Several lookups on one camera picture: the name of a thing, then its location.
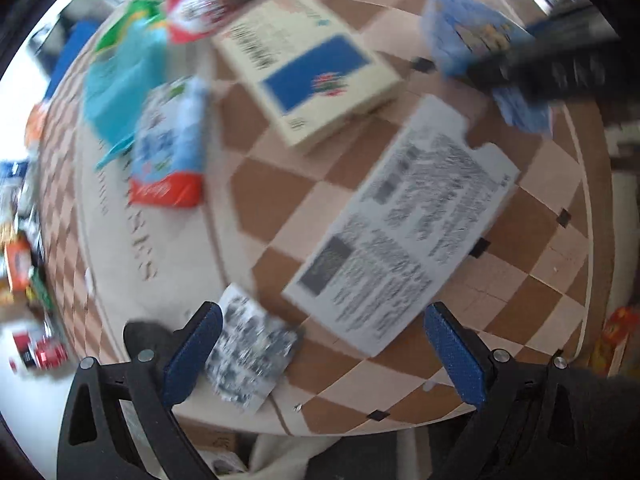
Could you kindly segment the blue cartoon plastic wrapper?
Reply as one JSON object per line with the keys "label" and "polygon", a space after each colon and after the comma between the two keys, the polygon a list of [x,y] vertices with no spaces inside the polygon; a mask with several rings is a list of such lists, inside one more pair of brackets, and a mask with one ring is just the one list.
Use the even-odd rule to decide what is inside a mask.
{"label": "blue cartoon plastic wrapper", "polygon": [[[436,68],[450,78],[461,78],[473,63],[533,39],[519,24],[477,0],[426,0],[421,34]],[[527,103],[513,84],[499,84],[491,96],[508,125],[527,133],[549,130],[548,105]]]}

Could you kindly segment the white printed box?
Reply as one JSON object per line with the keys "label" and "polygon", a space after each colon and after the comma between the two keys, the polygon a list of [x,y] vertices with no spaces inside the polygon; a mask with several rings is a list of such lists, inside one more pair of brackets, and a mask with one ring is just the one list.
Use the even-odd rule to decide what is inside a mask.
{"label": "white printed box", "polygon": [[377,356],[435,297],[511,193],[518,168],[470,148],[468,120],[429,94],[283,295]]}

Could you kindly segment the milk carton blue red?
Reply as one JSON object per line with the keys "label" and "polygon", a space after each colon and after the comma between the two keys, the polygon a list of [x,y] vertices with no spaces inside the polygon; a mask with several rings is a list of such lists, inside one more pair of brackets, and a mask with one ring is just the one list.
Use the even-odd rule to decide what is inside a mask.
{"label": "milk carton blue red", "polygon": [[197,76],[161,84],[144,102],[132,146],[131,203],[198,206],[204,182],[208,89]]}

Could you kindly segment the red cans pack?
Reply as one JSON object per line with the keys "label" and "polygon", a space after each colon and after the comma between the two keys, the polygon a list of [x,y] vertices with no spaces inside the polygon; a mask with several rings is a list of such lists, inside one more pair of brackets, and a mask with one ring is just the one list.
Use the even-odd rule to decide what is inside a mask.
{"label": "red cans pack", "polygon": [[64,344],[55,336],[22,330],[14,332],[12,340],[15,353],[9,364],[14,373],[55,370],[68,360]]}

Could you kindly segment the crumpled silver foil wrapper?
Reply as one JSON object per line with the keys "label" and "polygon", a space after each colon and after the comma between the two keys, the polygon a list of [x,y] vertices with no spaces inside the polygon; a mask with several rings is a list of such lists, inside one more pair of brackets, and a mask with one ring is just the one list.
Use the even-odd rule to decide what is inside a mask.
{"label": "crumpled silver foil wrapper", "polygon": [[303,339],[237,284],[220,297],[222,331],[205,376],[222,400],[256,413],[276,388]]}

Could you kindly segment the snack package pile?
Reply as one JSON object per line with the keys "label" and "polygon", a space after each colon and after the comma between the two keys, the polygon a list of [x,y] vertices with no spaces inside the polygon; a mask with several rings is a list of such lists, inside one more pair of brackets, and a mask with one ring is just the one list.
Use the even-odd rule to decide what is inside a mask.
{"label": "snack package pile", "polygon": [[39,202],[39,152],[50,101],[27,118],[22,160],[1,162],[1,307],[28,301],[30,272],[43,262]]}

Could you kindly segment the cream box blue rectangle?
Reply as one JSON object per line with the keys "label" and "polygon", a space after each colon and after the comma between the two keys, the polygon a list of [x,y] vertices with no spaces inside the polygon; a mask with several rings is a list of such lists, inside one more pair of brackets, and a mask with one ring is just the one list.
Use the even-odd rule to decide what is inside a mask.
{"label": "cream box blue rectangle", "polygon": [[214,44],[287,148],[310,151],[393,99],[401,78],[319,0],[262,0]]}

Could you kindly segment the checkered tablecloth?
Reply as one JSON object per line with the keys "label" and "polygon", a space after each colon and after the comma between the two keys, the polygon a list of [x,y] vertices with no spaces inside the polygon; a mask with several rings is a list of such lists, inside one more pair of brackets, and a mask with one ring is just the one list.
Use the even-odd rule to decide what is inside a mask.
{"label": "checkered tablecloth", "polygon": [[[285,295],[424,96],[436,113],[465,118],[478,148],[500,148],[518,178],[497,217],[437,287],[461,324],[490,348],[537,363],[555,351],[585,363],[605,319],[614,269],[612,174],[592,103],[557,105],[552,139],[519,132],[461,84],[416,67],[425,0],[321,0],[386,58],[405,85],[398,98],[350,120],[310,153],[289,152],[246,84],[213,42],[186,51],[202,61],[219,115],[205,200],[191,210],[129,203],[127,159],[96,171],[104,154],[82,97],[96,47],[90,39],[53,96],[41,150],[46,269],[76,356],[126,359],[125,324],[186,324],[206,300],[237,284],[270,314],[303,332],[302,346],[256,413],[209,385],[178,407],[192,425],[293,436],[375,434],[465,412],[415,307],[408,325],[367,356]],[[524,21],[529,0],[478,0]]]}

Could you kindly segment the teal green plastic bag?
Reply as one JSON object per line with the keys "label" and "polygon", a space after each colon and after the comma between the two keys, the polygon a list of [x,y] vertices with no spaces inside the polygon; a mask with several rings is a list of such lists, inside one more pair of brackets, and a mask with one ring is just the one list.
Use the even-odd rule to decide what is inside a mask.
{"label": "teal green plastic bag", "polygon": [[134,144],[149,92],[167,78],[168,33],[160,0],[132,0],[98,41],[84,82],[84,118],[108,147],[101,169]]}

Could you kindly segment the blue board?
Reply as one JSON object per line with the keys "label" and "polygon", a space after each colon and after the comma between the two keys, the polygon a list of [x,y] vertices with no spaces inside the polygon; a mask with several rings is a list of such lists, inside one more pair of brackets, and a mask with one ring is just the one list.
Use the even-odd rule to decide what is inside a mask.
{"label": "blue board", "polygon": [[84,45],[96,33],[99,26],[100,23],[95,20],[82,20],[74,25],[70,31],[70,36],[65,41],[63,49],[53,65],[50,81],[43,95],[45,101],[52,99],[56,88],[58,88],[66,72],[76,60]]}

